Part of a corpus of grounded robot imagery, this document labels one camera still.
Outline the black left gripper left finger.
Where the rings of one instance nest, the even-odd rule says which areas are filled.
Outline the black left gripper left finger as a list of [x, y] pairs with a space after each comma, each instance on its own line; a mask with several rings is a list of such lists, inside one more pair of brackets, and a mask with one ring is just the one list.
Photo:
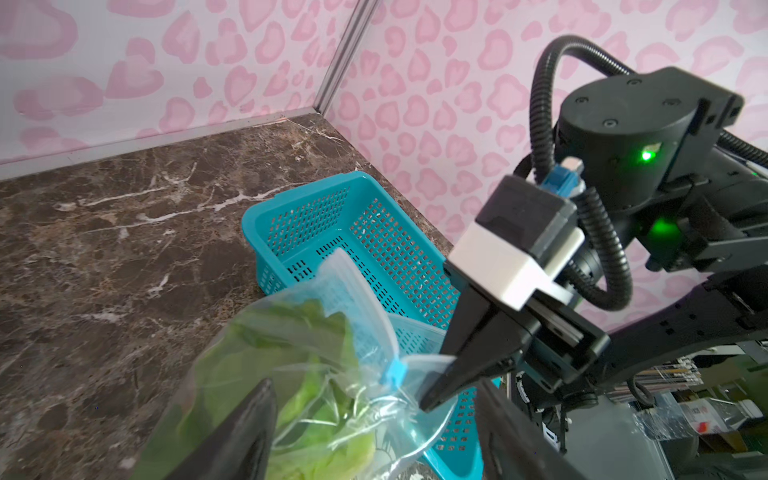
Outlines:
[[277, 418], [273, 382], [264, 379], [167, 477], [263, 480]]

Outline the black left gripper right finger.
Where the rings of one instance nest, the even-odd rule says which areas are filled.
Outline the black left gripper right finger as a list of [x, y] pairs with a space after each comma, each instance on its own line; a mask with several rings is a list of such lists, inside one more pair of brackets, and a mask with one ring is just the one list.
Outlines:
[[578, 480], [584, 477], [489, 380], [477, 386], [475, 424], [486, 479]]

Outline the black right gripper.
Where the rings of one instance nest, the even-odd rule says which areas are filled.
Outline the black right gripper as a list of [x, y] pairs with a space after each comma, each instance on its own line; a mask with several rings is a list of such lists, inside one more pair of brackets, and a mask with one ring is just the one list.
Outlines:
[[[532, 343], [531, 316], [541, 324]], [[482, 379], [515, 370], [523, 357], [526, 374], [554, 393], [581, 377], [609, 343], [606, 332], [557, 301], [530, 299], [517, 311], [466, 285], [440, 350], [454, 361], [425, 391], [420, 407], [430, 412]]]

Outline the green toy cabbage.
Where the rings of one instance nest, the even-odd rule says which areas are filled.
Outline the green toy cabbage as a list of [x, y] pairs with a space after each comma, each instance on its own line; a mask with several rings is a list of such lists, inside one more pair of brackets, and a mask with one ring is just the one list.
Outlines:
[[198, 357], [133, 471], [162, 479], [191, 454], [262, 380], [278, 418], [268, 479], [353, 479], [374, 459], [362, 415], [360, 367], [347, 316], [318, 300], [242, 310]]

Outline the clear zip top bag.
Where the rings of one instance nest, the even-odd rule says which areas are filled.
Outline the clear zip top bag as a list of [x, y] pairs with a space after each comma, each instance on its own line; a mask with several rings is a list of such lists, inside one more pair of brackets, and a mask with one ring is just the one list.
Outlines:
[[443, 333], [387, 313], [343, 250], [235, 315], [195, 359], [136, 479], [392, 479], [455, 402], [420, 400], [452, 363]]

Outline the teal plastic basket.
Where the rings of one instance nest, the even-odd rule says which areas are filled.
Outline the teal plastic basket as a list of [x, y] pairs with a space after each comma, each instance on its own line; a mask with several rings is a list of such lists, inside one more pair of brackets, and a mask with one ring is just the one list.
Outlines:
[[[387, 313], [445, 335], [458, 295], [442, 273], [442, 255], [372, 177], [336, 175], [281, 193], [249, 208], [242, 227], [257, 256], [263, 298], [310, 280], [340, 249]], [[483, 475], [474, 396], [467, 389], [451, 400], [449, 424], [418, 459], [441, 479]]]

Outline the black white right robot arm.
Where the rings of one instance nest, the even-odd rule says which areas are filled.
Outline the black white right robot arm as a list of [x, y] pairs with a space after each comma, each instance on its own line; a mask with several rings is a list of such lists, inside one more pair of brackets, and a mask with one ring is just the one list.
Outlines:
[[[664, 361], [767, 336], [767, 180], [717, 145], [743, 99], [674, 67], [588, 84], [563, 103], [552, 172], [504, 178], [444, 268], [460, 297], [423, 393], [430, 411], [484, 378], [525, 373], [533, 404], [580, 407]], [[702, 284], [608, 334], [579, 315], [565, 269], [582, 265], [597, 308], [625, 307], [632, 277], [611, 252], [638, 241], [647, 268]]]

